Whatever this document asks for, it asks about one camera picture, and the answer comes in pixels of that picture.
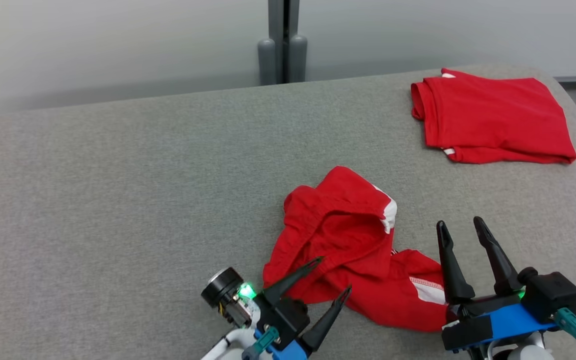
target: white trim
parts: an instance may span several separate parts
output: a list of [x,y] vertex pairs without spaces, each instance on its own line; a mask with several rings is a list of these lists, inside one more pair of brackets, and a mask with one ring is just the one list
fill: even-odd
[[410,281],[416,288],[416,294],[419,297],[419,300],[439,305],[446,304],[446,294],[444,293],[443,286],[432,281],[423,280],[423,278],[416,278],[413,276],[410,276]]
[[388,199],[390,199],[388,205],[386,205],[386,207],[383,208],[384,219],[381,219],[384,231],[386,232],[386,234],[390,234],[391,230],[395,228],[395,216],[397,215],[397,202],[395,202],[395,200],[393,200],[393,198],[391,198],[390,195],[385,193],[379,187],[375,185],[372,186],[378,191],[380,191],[382,194],[386,195]]

